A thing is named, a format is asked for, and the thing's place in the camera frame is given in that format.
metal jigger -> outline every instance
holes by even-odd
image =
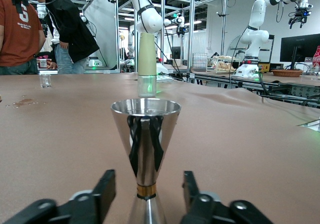
[[[181,106],[142,98],[115,102],[111,109],[137,183],[128,224],[166,224],[156,181]]]

dark pants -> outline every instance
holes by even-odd
[[[17,66],[0,66],[0,75],[38,74],[37,60],[31,59]]]

black monitor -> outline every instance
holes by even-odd
[[[172,51],[172,59],[180,59],[181,58],[181,47],[180,46],[173,46],[171,48]]]
[[[281,39],[280,62],[291,62],[290,69],[296,62],[312,58],[320,45],[320,34],[284,37]]]

jigger rim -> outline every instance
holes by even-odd
[[[140,103],[142,102],[146,102],[146,101],[162,101],[162,102],[169,102],[174,104],[177,108],[172,110],[172,111],[166,111],[166,110],[159,110],[159,111],[165,111],[164,113],[161,114],[161,116],[167,116],[167,115],[172,115],[174,113],[179,113],[181,111],[181,105],[173,100],[167,100],[167,99],[160,99],[160,98],[129,98],[129,99],[124,99],[124,100],[119,100],[119,101],[115,101],[114,103],[112,103],[111,105],[111,110],[114,111],[115,113],[119,113],[119,114],[125,114],[128,116],[135,116],[135,117],[155,117],[155,116],[159,116],[159,114],[153,114],[153,113],[128,113],[128,112],[124,112],[124,111],[120,111],[118,109],[116,109],[115,105],[116,104],[120,104],[120,103],[124,103],[126,101],[139,101]]]

fluorescent light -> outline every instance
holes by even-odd
[[[167,26],[165,29],[175,29],[175,28],[177,28],[176,25],[171,25],[171,26]]]
[[[193,24],[199,24],[199,23],[202,23],[202,21],[201,20],[196,20],[196,21],[193,22]]]

